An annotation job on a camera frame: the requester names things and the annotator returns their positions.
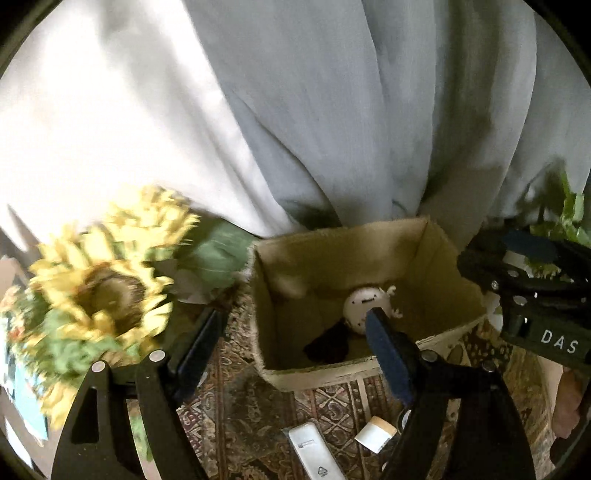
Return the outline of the green potted plant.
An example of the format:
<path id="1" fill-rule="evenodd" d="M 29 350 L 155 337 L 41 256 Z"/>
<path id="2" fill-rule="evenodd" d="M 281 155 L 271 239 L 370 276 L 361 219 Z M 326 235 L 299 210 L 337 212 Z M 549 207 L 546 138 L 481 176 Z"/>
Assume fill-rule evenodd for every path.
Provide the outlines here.
<path id="1" fill-rule="evenodd" d="M 522 199 L 525 213 L 508 234 L 508 248 L 535 278 L 573 282 L 590 272 L 590 196 L 575 190 L 566 168 L 549 170 Z"/>

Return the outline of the sunflower bouquet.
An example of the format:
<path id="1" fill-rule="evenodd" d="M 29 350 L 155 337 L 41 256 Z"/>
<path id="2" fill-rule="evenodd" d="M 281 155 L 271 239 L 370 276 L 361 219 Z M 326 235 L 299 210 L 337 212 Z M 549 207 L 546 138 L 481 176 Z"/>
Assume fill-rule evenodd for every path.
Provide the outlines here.
<path id="1" fill-rule="evenodd" d="M 94 361 L 137 364 L 180 300 L 206 304 L 235 285 L 252 242 L 238 226 L 198 215 L 179 193 L 146 186 L 91 226 L 67 224 L 39 244 L 30 280 L 2 298 L 1 327 L 49 426 L 64 425 Z"/>

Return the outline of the patterned oriental rug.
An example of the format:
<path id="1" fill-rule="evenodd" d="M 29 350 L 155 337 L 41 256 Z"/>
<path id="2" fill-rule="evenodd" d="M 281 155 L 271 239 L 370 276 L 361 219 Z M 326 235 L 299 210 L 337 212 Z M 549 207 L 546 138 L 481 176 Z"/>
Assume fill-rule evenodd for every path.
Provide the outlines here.
<path id="1" fill-rule="evenodd" d="M 197 392 L 177 413 L 198 460 L 211 479 L 303 479 L 304 468 L 287 430 L 307 422 L 322 432 L 349 479 L 377 479 L 391 450 L 374 454 L 356 442 L 370 418 L 396 422 L 401 404 L 382 376 L 280 392 L 256 372 L 252 354 L 252 302 L 245 288 L 233 294 L 224 336 Z M 536 475 L 553 469 L 553 401 L 538 358 L 503 340 L 485 319 L 458 338 L 437 345 L 448 360 L 476 366 L 492 360 L 518 409 Z"/>

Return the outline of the brown cardboard box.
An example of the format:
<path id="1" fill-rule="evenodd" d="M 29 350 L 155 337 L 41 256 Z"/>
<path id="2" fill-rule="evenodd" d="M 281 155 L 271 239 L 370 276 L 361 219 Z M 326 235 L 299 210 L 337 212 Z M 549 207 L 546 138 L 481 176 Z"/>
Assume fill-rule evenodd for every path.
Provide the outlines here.
<path id="1" fill-rule="evenodd" d="M 486 314 L 457 268 L 458 251 L 428 218 L 375 222 L 266 239 L 253 246 L 252 352 L 280 391 L 379 374 L 366 315 L 439 352 Z"/>

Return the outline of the white round creature toy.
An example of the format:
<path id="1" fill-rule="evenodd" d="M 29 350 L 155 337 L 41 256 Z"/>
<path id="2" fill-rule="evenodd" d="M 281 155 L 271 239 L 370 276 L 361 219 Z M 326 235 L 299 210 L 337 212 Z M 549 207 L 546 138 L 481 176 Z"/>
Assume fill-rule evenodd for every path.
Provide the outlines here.
<path id="1" fill-rule="evenodd" d="M 391 319 L 402 319 L 402 311 L 392 306 L 396 292 L 397 287 L 394 285 L 387 290 L 374 286 L 356 289 L 346 298 L 342 307 L 342 317 L 349 328 L 360 335 L 366 334 L 367 313 L 374 308 L 381 308 Z"/>

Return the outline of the white remote control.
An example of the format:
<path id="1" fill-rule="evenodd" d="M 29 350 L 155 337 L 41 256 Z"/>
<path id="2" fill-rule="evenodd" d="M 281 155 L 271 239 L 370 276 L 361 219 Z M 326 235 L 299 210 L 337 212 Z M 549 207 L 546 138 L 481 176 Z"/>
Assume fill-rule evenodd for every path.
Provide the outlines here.
<path id="1" fill-rule="evenodd" d="M 287 430 L 294 453 L 311 480 L 345 480 L 341 467 L 332 456 L 317 425 L 307 422 Z"/>

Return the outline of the beige curtain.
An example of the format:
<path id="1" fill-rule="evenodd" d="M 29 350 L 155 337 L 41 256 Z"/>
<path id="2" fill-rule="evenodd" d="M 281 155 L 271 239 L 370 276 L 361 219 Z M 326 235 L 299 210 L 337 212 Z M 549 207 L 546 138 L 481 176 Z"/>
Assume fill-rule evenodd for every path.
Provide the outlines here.
<path id="1" fill-rule="evenodd" d="M 274 200 L 179 1 L 65 1 L 1 79 L 1 227 L 18 247 L 144 186 L 260 237 Z"/>

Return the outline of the grey curtain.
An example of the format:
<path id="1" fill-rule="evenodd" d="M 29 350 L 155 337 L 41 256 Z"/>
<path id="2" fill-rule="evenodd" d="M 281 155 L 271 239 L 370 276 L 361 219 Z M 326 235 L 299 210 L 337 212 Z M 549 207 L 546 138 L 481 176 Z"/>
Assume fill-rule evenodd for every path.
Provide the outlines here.
<path id="1" fill-rule="evenodd" d="M 458 245 L 590 190 L 590 87 L 523 1 L 189 1 L 273 199 L 308 229 L 427 215 Z"/>

